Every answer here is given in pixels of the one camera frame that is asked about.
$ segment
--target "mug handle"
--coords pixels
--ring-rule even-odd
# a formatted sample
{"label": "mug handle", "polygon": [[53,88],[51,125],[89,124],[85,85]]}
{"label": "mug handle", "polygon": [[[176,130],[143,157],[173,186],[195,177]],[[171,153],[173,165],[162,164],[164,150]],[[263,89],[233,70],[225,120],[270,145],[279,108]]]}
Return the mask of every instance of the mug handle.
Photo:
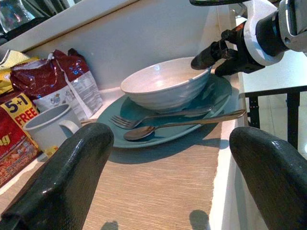
{"label": "mug handle", "polygon": [[63,120],[59,123],[59,126],[67,128],[72,134],[78,131],[78,127],[75,123],[69,120]]}

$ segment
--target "red snack bag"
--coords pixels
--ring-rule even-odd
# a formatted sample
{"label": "red snack bag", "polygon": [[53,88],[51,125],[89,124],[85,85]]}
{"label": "red snack bag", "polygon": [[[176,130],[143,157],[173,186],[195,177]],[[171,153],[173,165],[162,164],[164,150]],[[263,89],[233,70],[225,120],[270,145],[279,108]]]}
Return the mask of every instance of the red snack bag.
{"label": "red snack bag", "polygon": [[48,59],[15,66],[10,79],[41,112],[69,103],[79,120],[85,120],[102,106],[102,99],[83,56],[70,53],[55,50]]}
{"label": "red snack bag", "polygon": [[0,187],[34,160],[41,151],[23,131],[22,126],[38,112],[20,92],[13,92],[0,101]]}

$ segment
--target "black metal frame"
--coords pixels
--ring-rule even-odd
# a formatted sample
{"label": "black metal frame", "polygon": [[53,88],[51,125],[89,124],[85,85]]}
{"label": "black metal frame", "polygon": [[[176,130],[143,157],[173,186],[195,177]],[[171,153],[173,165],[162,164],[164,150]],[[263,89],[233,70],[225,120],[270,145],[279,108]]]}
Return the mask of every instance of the black metal frame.
{"label": "black metal frame", "polygon": [[242,3],[248,0],[190,0],[190,3],[194,6],[219,6],[235,3]]}
{"label": "black metal frame", "polygon": [[298,86],[291,88],[282,88],[276,90],[266,90],[258,92],[247,92],[245,97],[249,98],[249,116],[250,126],[260,128],[259,116],[259,96],[268,96],[275,94],[287,94],[288,107],[288,142],[297,149],[298,147],[298,108],[300,102],[300,92],[307,91],[307,86]]}

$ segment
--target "yellow label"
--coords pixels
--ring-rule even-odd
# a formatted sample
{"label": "yellow label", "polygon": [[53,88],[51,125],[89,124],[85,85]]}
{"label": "yellow label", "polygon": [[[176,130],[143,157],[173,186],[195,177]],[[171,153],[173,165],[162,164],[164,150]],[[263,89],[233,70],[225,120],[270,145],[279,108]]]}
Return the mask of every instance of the yellow label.
{"label": "yellow label", "polygon": [[0,70],[0,94],[13,91],[10,81],[10,69]]}
{"label": "yellow label", "polygon": [[5,135],[0,138],[0,146],[8,145],[11,142],[9,135]]}
{"label": "yellow label", "polygon": [[46,150],[44,150],[44,154],[50,158],[56,151],[58,150],[58,146],[52,146]]}
{"label": "yellow label", "polygon": [[10,115],[19,127],[23,127],[26,122],[38,115],[32,102],[23,94],[8,100],[0,105]]}

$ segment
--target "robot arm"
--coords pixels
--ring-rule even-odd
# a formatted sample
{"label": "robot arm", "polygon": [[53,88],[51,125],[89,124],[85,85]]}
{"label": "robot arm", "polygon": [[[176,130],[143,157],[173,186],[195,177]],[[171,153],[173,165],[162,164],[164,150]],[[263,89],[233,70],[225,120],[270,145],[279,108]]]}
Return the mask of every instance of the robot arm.
{"label": "robot arm", "polygon": [[[217,76],[237,72],[252,73],[279,62],[289,49],[307,52],[307,1],[282,0],[279,9],[267,0],[190,0],[193,5],[209,6],[244,2],[248,20],[221,34],[192,61],[193,69],[206,69],[219,59],[226,61],[216,68]],[[235,44],[229,49],[226,41]]]}

